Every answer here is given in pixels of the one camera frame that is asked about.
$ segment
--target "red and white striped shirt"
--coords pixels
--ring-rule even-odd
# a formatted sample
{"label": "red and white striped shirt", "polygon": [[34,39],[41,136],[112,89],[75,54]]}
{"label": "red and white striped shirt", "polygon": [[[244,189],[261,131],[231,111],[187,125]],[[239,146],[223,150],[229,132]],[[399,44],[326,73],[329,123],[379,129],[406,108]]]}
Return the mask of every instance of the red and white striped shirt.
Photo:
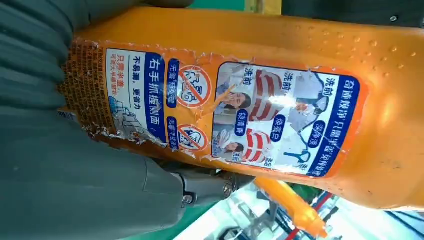
{"label": "red and white striped shirt", "polygon": [[247,147],[245,147],[242,160],[243,162],[262,163],[265,160],[265,152],[271,144],[271,138],[261,131],[247,129]]}
{"label": "red and white striped shirt", "polygon": [[249,121],[270,121],[283,109],[282,106],[270,102],[270,97],[284,95],[283,82],[272,72],[257,70],[255,84],[254,107]]}

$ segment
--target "peeling label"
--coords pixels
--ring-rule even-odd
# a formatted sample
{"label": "peeling label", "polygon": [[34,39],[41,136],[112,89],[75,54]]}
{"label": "peeling label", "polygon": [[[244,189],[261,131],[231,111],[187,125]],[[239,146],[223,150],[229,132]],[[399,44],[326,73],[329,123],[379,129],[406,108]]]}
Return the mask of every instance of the peeling label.
{"label": "peeling label", "polygon": [[331,68],[111,41],[77,39],[63,70],[60,115],[75,113],[93,138],[137,150],[148,140],[166,148],[150,155],[191,164],[311,177],[347,155],[367,95]]}

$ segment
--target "orange plastic part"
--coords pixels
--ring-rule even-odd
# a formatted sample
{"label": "orange plastic part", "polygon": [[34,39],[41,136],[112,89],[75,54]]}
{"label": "orange plastic part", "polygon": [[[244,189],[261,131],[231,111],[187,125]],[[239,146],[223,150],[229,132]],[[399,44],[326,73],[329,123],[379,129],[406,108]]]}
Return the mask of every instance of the orange plastic part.
{"label": "orange plastic part", "polygon": [[[135,8],[78,35],[92,41],[283,61],[361,80],[343,154],[321,178],[195,159],[152,143],[132,151],[314,186],[377,208],[424,207],[424,34],[422,29],[367,26],[249,13]],[[110,140],[125,147],[120,140]]]}
{"label": "orange plastic part", "polygon": [[287,209],[294,225],[312,236],[327,237],[325,222],[317,211],[309,206],[293,189],[283,181],[257,177],[254,184],[269,194],[272,200]]}

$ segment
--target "bolt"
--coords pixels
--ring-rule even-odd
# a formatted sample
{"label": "bolt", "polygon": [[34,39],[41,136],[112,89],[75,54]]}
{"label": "bolt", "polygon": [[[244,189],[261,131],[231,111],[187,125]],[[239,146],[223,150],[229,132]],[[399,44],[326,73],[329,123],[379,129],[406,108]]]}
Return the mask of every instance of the bolt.
{"label": "bolt", "polygon": [[394,23],[398,20],[398,16],[391,16],[390,17],[390,22]]}
{"label": "bolt", "polygon": [[228,198],[233,192],[233,186],[231,184],[226,183],[222,188],[222,191],[224,192],[224,197]]}
{"label": "bolt", "polygon": [[183,204],[191,204],[193,202],[193,197],[191,195],[184,195],[182,197]]}

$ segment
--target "orange plastic bottle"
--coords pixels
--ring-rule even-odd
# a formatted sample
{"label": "orange plastic bottle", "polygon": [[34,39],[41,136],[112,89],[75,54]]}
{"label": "orange plastic bottle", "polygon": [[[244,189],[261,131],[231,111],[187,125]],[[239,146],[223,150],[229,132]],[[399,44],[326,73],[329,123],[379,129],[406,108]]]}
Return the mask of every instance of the orange plastic bottle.
{"label": "orange plastic bottle", "polygon": [[63,111],[116,148],[422,208],[423,40],[421,29],[139,7],[77,34],[59,89]]}

